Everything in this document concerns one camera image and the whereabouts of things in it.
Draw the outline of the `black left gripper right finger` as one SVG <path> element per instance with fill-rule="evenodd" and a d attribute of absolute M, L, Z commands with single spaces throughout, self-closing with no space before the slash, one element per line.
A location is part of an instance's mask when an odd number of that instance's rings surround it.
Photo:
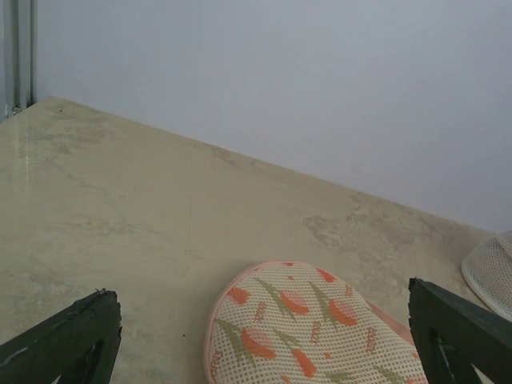
<path fill-rule="evenodd" d="M 420 278 L 409 281 L 409 324 L 430 383 L 511 382 L 511 322 Z"/>

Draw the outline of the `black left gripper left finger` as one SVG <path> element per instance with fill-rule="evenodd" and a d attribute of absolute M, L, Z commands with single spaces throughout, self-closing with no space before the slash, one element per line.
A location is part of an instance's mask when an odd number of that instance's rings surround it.
<path fill-rule="evenodd" d="M 2 383 L 108 383 L 122 340 L 121 305 L 97 290 L 1 345 Z"/>

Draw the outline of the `floral mesh laundry bag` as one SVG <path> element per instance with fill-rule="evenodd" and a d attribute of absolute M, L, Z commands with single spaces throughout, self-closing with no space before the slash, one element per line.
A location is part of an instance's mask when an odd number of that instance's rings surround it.
<path fill-rule="evenodd" d="M 214 305 L 210 383 L 424 383 L 408 327 L 349 283 L 304 262 L 240 273 Z"/>

